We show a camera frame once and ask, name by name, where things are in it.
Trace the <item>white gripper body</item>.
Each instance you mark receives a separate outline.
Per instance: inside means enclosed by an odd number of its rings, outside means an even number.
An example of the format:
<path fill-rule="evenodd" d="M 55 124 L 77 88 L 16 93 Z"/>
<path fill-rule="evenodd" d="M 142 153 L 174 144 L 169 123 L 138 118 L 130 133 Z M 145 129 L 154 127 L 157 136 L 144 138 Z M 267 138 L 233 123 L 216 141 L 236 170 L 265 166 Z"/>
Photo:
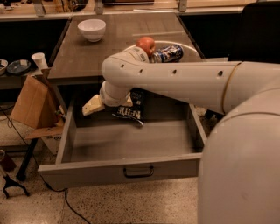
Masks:
<path fill-rule="evenodd" d="M 130 96 L 130 90 L 126 87 L 118 87 L 104 81 L 101 84 L 100 97 L 101 101 L 110 107 L 118 107 L 123 105 Z"/>

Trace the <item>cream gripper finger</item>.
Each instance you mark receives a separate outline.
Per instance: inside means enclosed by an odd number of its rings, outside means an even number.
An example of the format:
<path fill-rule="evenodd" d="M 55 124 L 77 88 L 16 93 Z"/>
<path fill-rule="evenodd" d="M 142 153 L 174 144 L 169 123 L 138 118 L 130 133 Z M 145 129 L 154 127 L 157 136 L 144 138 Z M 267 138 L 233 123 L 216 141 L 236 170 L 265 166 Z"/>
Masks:
<path fill-rule="evenodd" d="M 127 101 L 123 104 L 124 107 L 132 107 L 133 106 L 133 102 L 131 100 L 131 97 L 129 96 Z"/>
<path fill-rule="evenodd" d="M 105 106 L 101 97 L 96 94 L 82 107 L 82 114 L 88 116 L 103 109 L 105 109 Z"/>

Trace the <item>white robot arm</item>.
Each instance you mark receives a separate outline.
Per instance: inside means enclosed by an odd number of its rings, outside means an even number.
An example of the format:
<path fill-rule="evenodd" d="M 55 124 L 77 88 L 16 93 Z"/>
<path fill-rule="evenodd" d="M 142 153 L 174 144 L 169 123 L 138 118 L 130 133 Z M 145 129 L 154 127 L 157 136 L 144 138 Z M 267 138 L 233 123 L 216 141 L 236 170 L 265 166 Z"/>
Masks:
<path fill-rule="evenodd" d="M 280 224 L 280 65 L 151 63 L 131 47 L 107 57 L 82 112 L 129 106 L 132 88 L 190 102 L 222 118 L 199 163 L 198 224 Z"/>

